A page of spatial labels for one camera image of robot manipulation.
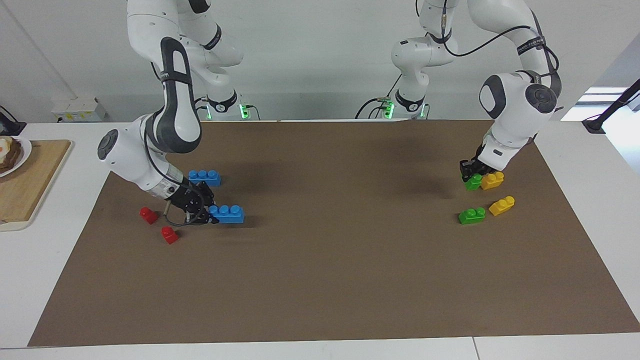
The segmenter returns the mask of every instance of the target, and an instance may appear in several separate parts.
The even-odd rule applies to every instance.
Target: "blue building block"
[[[244,210],[238,205],[233,205],[231,208],[227,205],[222,205],[220,208],[214,205],[209,208],[209,213],[220,220],[221,224],[244,223]]]
[[[222,183],[222,178],[220,177],[220,174],[215,170],[211,170],[210,172],[206,172],[205,170],[191,170],[189,171],[189,181],[194,184],[197,184],[200,181],[204,181],[209,186],[220,186],[220,184]]]

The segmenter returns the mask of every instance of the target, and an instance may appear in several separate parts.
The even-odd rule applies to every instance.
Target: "red toy brick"
[[[158,214],[156,214],[155,211],[151,211],[151,209],[147,208],[146,206],[140,209],[140,216],[145,219],[145,221],[148,222],[149,225],[153,224],[158,219]]]
[[[175,243],[179,239],[178,234],[176,234],[175,231],[173,231],[173,229],[169,226],[165,226],[162,228],[162,236],[166,240],[166,242],[169,243],[169,245]]]

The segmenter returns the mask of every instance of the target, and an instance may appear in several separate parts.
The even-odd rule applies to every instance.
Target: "wooden tray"
[[[69,140],[37,140],[31,144],[29,159],[0,178],[0,231],[29,226],[71,149]]]

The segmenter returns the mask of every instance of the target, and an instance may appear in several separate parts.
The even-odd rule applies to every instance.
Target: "yellow toy brick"
[[[502,172],[496,172],[495,174],[488,174],[482,178],[482,184],[480,187],[482,190],[489,190],[497,188],[504,182],[504,174]]]
[[[496,217],[498,215],[504,214],[507,211],[511,210],[511,208],[516,204],[516,199],[513,196],[507,196],[504,199],[496,202],[491,205],[489,211]]]

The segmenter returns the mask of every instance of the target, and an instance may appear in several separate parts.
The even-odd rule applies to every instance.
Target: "green toy brick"
[[[469,209],[458,217],[462,225],[477,224],[486,218],[486,210],[483,208]]]
[[[470,191],[475,191],[480,189],[480,185],[482,185],[482,175],[480,174],[473,175],[473,177],[465,183],[467,190],[470,190]]]

